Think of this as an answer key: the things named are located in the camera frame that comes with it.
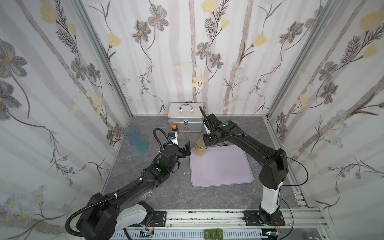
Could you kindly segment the amber drinking glass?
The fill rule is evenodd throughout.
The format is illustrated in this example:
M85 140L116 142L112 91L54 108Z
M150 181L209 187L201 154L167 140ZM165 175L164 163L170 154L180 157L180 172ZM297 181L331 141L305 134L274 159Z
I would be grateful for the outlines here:
M195 144L195 155L197 157L202 157L209 147L205 145L203 137L197 138Z

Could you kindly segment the blue plastic cup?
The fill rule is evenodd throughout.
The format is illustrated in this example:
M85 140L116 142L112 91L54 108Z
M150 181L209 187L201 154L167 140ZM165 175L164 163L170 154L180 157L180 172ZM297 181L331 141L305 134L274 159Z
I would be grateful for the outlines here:
M123 135L140 154L145 154L148 151L147 141L145 137L139 135L136 127L126 127L123 130Z

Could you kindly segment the lilac plastic tray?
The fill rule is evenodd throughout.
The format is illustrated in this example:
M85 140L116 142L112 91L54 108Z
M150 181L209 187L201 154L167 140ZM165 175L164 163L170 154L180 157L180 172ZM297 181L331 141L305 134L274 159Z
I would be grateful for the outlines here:
M192 150L191 182L195 188L249 184L254 181L246 153L237 146L209 147L201 156Z

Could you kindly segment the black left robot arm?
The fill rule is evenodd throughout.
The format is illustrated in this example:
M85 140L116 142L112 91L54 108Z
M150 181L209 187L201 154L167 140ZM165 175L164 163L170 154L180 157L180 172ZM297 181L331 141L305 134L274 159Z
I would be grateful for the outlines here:
M165 144L141 175L123 188L107 195L93 195L87 205L73 213L65 223L67 233L86 240L109 240L118 229L118 217L140 195L163 184L174 172L179 159L191 155L191 143L183 148Z

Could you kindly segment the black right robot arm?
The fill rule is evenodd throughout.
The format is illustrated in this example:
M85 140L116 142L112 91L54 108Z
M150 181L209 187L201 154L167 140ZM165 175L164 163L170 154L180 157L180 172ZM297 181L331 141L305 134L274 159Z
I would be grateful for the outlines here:
M200 108L200 111L206 129L203 140L207 147L229 142L239 147L261 166L259 181L263 185L263 194L255 221L262 226L278 223L281 220L282 188L306 184L309 180L308 170L305 170L306 179L303 183L285 184L289 173L288 160L293 160L293 158L288 157L281 148L276 150L265 145L265 141L256 136L257 127L261 126L262 120L258 120L256 124L252 124L249 117L246 117L245 120L236 117L234 120L225 121L215 114L207 116L203 108Z

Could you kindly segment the brown bottle orange cap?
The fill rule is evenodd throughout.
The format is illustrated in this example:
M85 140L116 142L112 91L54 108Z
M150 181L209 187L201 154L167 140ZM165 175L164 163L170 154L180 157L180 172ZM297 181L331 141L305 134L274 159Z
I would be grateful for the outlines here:
M173 124L171 131L177 133L178 132L178 126L176 124Z

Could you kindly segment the silver metal first-aid case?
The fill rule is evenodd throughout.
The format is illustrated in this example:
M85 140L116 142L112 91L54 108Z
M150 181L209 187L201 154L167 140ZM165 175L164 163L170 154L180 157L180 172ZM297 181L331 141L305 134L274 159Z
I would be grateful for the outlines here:
M199 133L203 130L203 103L170 103L168 123L180 133Z

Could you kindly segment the clear glass front left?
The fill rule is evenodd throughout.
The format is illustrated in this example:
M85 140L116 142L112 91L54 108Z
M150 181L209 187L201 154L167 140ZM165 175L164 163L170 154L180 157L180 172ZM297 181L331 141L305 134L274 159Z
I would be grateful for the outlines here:
M141 196L142 201L152 201L155 197L154 190L149 190Z

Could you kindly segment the green terminal block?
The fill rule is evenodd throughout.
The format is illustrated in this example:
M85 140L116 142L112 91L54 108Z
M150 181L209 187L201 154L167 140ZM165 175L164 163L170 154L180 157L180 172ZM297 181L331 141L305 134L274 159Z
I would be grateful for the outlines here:
M206 229L204 230L204 240L223 240L224 231L222 229Z

